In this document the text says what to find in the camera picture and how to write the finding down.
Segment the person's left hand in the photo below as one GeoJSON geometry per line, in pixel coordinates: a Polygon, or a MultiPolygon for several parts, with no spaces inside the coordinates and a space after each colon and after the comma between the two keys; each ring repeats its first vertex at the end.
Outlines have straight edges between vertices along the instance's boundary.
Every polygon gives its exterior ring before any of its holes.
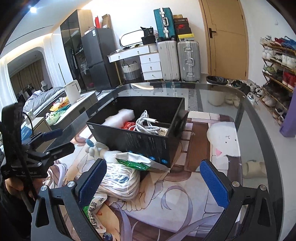
{"type": "MultiPolygon", "coordinates": [[[[45,181],[45,178],[34,178],[33,179],[33,186],[36,190],[36,193],[38,194],[41,187],[43,186],[43,182],[45,181]]],[[[4,181],[5,187],[12,196],[16,196],[19,199],[21,199],[21,192],[23,191],[23,182],[16,178],[8,178],[4,181]]]]}

